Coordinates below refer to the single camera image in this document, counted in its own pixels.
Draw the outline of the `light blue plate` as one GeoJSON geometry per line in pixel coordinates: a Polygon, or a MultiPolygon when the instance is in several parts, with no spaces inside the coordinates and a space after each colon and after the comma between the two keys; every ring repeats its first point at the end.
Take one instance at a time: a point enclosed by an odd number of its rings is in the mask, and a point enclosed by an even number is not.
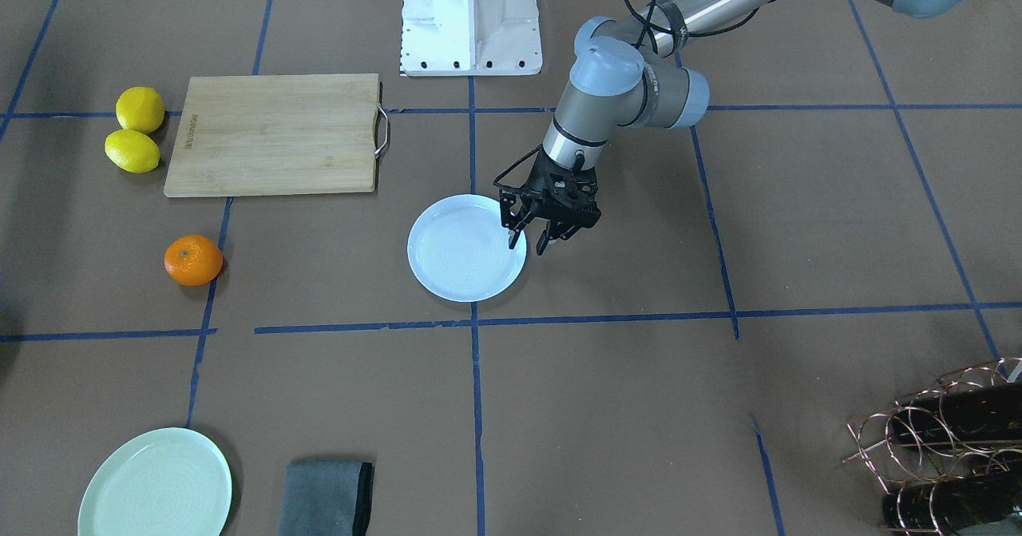
{"type": "Polygon", "coordinates": [[[481,302],[514,284],[525,267],[525,235],[514,248],[501,226],[499,200],[460,194],[420,213],[406,239],[406,259],[424,288],[450,302],[481,302]]]}

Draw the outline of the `orange fruit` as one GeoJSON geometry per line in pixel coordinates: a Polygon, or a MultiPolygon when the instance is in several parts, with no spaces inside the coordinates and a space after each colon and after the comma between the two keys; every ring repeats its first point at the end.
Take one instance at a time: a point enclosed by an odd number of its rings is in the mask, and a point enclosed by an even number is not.
{"type": "Polygon", "coordinates": [[[164,252],[164,269],[168,277],[182,286],[210,284],[219,276],[224,264],[223,253],[216,242],[200,234],[182,236],[164,252]]]}

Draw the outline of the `green plate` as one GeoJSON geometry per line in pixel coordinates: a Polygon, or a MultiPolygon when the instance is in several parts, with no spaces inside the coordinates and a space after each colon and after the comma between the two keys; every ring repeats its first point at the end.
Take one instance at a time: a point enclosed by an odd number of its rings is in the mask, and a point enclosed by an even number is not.
{"type": "Polygon", "coordinates": [[[80,535],[219,535],[233,482],[201,433],[157,428],[117,448],[93,474],[77,516],[80,535]]]}

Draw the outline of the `bamboo cutting board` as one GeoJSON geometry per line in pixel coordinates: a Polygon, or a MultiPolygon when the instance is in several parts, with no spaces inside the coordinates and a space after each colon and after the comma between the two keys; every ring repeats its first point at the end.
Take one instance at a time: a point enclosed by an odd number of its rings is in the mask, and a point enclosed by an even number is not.
{"type": "Polygon", "coordinates": [[[387,126],[376,73],[191,77],[164,194],[372,193],[387,126]]]}

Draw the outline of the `folded grey cloth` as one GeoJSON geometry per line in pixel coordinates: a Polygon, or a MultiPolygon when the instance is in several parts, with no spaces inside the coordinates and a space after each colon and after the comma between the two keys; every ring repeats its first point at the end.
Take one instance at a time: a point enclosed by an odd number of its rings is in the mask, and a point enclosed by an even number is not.
{"type": "Polygon", "coordinates": [[[365,535],[375,467],[369,461],[312,459],[289,463],[278,535],[365,535]]]}

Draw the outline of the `yellow lemon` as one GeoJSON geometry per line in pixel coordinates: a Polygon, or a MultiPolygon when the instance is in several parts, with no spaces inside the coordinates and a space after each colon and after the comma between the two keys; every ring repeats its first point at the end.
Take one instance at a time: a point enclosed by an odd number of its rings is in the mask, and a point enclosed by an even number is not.
{"type": "Polygon", "coordinates": [[[106,136],[105,154],[129,173],[148,173],[160,164],[160,147],[135,129],[117,129],[106,136]]]}
{"type": "Polygon", "coordinates": [[[121,92],[114,103],[118,125],[142,134],[153,134],[164,124],[164,100],[153,87],[131,87],[121,92]]]}

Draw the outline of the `middle dark wine bottle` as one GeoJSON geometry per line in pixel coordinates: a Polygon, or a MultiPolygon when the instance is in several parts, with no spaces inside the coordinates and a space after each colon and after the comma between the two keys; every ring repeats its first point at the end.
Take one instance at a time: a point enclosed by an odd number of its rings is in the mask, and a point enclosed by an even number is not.
{"type": "Polygon", "coordinates": [[[905,446],[997,449],[1021,440],[1021,383],[915,400],[892,415],[889,434],[905,446]]]}

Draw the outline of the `dark wine bottle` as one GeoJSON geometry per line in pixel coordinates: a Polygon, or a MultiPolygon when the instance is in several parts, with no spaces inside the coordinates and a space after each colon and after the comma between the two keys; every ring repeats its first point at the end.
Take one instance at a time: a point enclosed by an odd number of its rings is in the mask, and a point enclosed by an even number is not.
{"type": "Polygon", "coordinates": [[[915,400],[892,415],[889,434],[905,446],[997,449],[1021,440],[1021,383],[915,400]]]}
{"type": "Polygon", "coordinates": [[[1019,517],[1018,470],[905,485],[881,501],[885,525],[892,529],[938,529],[955,534],[971,526],[1019,517]]]}

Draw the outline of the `front dark wine bottle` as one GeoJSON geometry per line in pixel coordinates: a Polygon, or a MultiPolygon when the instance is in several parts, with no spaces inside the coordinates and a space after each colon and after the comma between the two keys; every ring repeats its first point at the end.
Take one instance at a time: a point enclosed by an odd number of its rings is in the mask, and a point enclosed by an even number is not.
{"type": "Polygon", "coordinates": [[[1019,517],[1018,470],[905,485],[881,501],[885,525],[892,529],[938,529],[955,534],[971,526],[1019,517]]]}

